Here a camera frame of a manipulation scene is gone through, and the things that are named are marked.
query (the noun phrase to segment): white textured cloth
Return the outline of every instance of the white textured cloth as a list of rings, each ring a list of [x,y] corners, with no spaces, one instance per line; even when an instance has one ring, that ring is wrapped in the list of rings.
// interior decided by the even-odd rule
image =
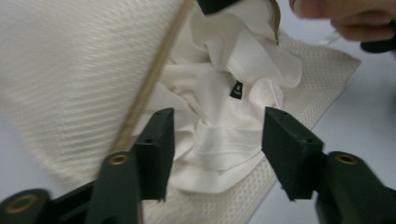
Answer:
[[[224,192],[262,160],[264,108],[282,108],[280,87],[295,87],[302,76],[302,59],[276,45],[272,17],[261,17],[271,8],[247,0],[211,17],[196,8],[181,30],[134,133],[155,111],[175,108],[175,188]],[[246,20],[252,12],[259,17]],[[240,99],[230,96],[236,80],[243,83]]]
[[[68,189],[94,178],[181,3],[181,0],[2,1],[0,111],[13,121],[36,160]],[[262,83],[264,88],[259,90],[270,90],[265,95],[274,96],[274,105],[311,128],[340,94],[359,63],[341,52],[307,46],[286,35],[279,37],[277,47],[273,36],[262,32],[268,27],[267,19],[271,18],[272,11],[264,10],[262,6],[268,6],[266,0],[236,4],[227,16],[233,15],[240,25],[230,31],[241,34],[239,31],[245,29],[253,33],[250,38],[254,37],[253,40],[266,46],[265,52],[275,66],[273,71],[283,68],[282,63],[286,62],[274,57],[278,50],[285,51],[282,55],[290,54],[291,58],[301,59],[301,77],[282,77],[280,75],[287,74],[287,70],[281,69],[281,73],[271,77],[271,82],[276,85],[270,88],[271,82],[266,81]],[[233,10],[239,10],[235,9],[237,7],[245,8],[242,10],[245,13],[233,14]],[[207,25],[205,20],[201,22],[202,26]],[[212,44],[206,49],[196,45],[208,39],[202,36],[198,41],[194,40],[200,62],[211,62],[211,71],[224,75],[219,78],[227,77],[229,81],[230,78],[241,78],[237,76],[243,73],[224,67],[228,62],[213,58],[220,51],[211,50],[219,45]],[[240,43],[238,40],[236,38],[229,44]],[[169,71],[181,69],[176,68],[181,62],[175,54],[173,56],[175,64],[166,69],[165,76]],[[182,66],[191,62],[188,59],[196,60],[196,54],[192,56],[183,56],[186,61]],[[254,58],[239,60],[252,63]],[[258,71],[254,66],[249,69]],[[165,85],[157,89],[169,90]],[[185,101],[175,107],[186,106],[182,102]],[[196,111],[189,114],[195,119],[199,118],[197,115]],[[178,147],[189,143],[180,141]],[[187,150],[177,152],[177,158],[185,155]],[[248,176],[238,183],[228,183],[228,187],[233,187],[217,190],[227,189],[222,193],[191,193],[176,189],[177,182],[170,185],[166,203],[145,202],[147,223],[246,222],[275,180],[265,158],[256,162],[257,166],[247,168],[252,170],[245,172]]]

